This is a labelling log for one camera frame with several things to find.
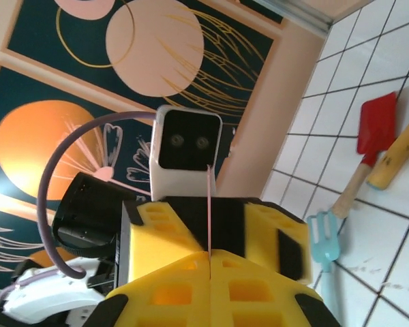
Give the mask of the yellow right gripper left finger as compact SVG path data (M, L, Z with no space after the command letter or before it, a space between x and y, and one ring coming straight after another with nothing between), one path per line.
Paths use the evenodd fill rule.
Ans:
M113 290L95 327L210 327L210 266L196 252Z

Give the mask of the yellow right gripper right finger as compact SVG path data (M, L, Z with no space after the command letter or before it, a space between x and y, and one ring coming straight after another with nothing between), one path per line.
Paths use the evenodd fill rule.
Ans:
M313 289L224 250L211 252L209 327L341 327Z

